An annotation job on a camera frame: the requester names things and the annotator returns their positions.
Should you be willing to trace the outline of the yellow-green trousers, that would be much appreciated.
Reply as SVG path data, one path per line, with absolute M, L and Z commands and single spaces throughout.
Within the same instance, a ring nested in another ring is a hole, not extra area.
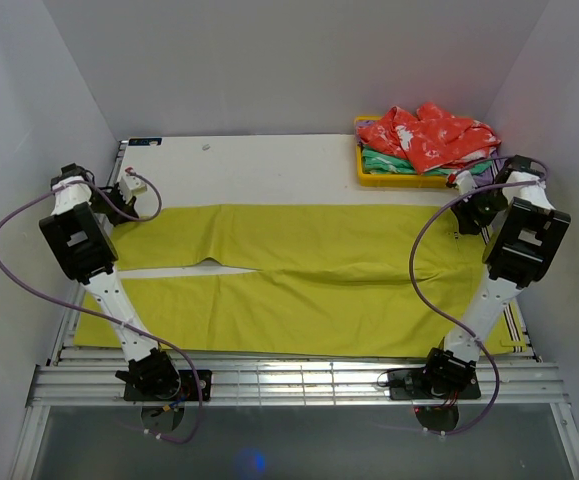
M 483 238 L 425 206 L 170 208 L 111 238 L 147 329 L 195 351 L 423 357 L 483 274 Z

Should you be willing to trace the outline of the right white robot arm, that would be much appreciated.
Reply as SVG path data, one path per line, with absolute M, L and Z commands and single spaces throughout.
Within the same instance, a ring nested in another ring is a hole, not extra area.
M 478 186 L 470 171 L 449 176 L 459 196 L 447 205 L 462 235 L 496 226 L 486 243 L 482 281 L 462 318 L 427 356 L 420 373 L 423 390 L 433 397 L 460 393 L 476 385 L 483 344 L 507 306 L 551 266 L 571 224 L 546 195 L 547 167 L 521 155 L 507 157 L 493 181 Z

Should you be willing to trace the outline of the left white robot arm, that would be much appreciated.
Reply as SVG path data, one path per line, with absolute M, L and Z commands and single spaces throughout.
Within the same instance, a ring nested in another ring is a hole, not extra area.
M 121 284 L 118 254 L 105 230 L 138 217 L 137 196 L 144 181 L 131 170 L 111 186 L 95 190 L 92 173 L 75 163 L 51 180 L 54 208 L 40 230 L 66 276 L 83 285 L 102 313 L 113 317 L 127 369 L 116 377 L 149 398 L 169 400 L 181 391 L 181 376 L 159 342 L 144 336 L 146 327 Z

